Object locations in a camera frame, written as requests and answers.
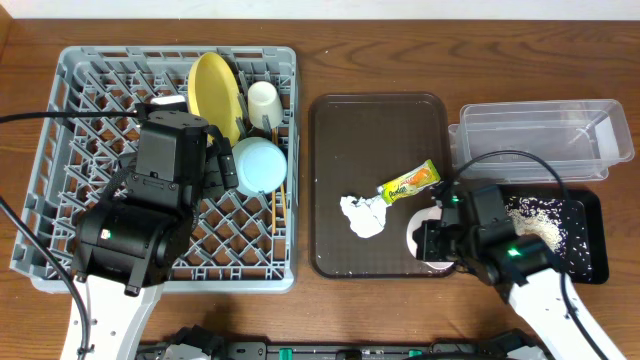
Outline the light blue bowl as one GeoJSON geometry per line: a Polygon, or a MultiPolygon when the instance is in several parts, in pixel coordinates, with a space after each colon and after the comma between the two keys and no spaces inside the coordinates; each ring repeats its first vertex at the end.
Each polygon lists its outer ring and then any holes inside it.
{"type": "Polygon", "coordinates": [[[239,141],[232,154],[238,177],[237,190],[250,197],[277,190],[287,175],[287,159],[282,150],[261,137],[239,141]]]}

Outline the white small plate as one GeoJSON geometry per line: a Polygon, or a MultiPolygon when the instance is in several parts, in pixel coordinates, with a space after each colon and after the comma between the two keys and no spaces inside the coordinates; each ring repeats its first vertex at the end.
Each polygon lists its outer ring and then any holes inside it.
{"type": "MultiPolygon", "coordinates": [[[[406,229],[406,244],[409,252],[413,255],[417,255],[417,244],[413,240],[413,233],[418,230],[423,221],[427,220],[439,220],[441,218],[442,210],[437,207],[429,207],[426,209],[419,210],[416,212],[407,225],[406,229]]],[[[453,262],[426,262],[426,265],[432,269],[444,271],[450,269],[454,263],[453,262]]]]}

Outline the yellow plate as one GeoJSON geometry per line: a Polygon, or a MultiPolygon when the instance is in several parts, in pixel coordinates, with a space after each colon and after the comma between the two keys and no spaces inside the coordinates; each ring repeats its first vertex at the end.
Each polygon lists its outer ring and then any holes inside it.
{"type": "Polygon", "coordinates": [[[215,125],[235,145],[241,136],[237,119],[243,118],[240,91],[225,59],[205,53],[192,65],[188,75],[188,105],[192,114],[215,125]]]}

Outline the cream cup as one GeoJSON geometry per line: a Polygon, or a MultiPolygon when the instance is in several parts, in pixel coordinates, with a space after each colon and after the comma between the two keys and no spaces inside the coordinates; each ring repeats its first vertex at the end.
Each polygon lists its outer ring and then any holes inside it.
{"type": "Polygon", "coordinates": [[[269,127],[278,127],[284,119],[284,109],[276,87],[267,81],[252,84],[247,95],[249,119],[254,127],[264,129],[263,117],[267,116],[269,127]]]}

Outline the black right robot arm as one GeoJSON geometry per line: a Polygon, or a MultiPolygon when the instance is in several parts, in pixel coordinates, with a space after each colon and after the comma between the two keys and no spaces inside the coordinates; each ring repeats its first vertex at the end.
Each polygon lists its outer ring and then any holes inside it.
{"type": "Polygon", "coordinates": [[[416,258],[451,262],[494,288],[555,359],[622,359],[587,310],[560,259],[536,235],[516,233],[501,189],[432,188],[440,211],[414,231],[416,258]]]}

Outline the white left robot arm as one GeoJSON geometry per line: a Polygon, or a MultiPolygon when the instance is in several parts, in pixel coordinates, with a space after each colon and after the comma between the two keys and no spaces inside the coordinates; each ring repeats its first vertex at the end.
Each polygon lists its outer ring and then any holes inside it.
{"type": "Polygon", "coordinates": [[[189,247],[203,200],[237,188],[230,140],[186,102],[137,104],[138,147],[121,155],[98,202],[78,219],[71,268],[82,303],[67,335],[85,359],[132,359],[189,247]]]}

